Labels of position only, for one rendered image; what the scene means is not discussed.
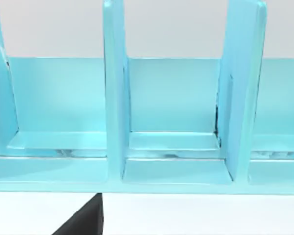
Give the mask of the light blue rack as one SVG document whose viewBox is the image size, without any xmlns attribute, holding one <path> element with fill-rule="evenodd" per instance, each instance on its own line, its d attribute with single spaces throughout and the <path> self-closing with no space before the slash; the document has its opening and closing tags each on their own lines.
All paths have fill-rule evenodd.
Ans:
<svg viewBox="0 0 294 235">
<path fill-rule="evenodd" d="M 139 58 L 124 0 L 102 57 L 14 57 L 0 24 L 0 191 L 294 195 L 294 58 L 229 0 L 221 58 Z"/>
</svg>

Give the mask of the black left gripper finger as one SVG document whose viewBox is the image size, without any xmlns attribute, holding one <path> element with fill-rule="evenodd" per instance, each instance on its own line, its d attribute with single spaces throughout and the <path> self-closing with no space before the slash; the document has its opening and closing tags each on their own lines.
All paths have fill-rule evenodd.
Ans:
<svg viewBox="0 0 294 235">
<path fill-rule="evenodd" d="M 102 193 L 96 193 L 52 235 L 103 235 Z"/>
</svg>

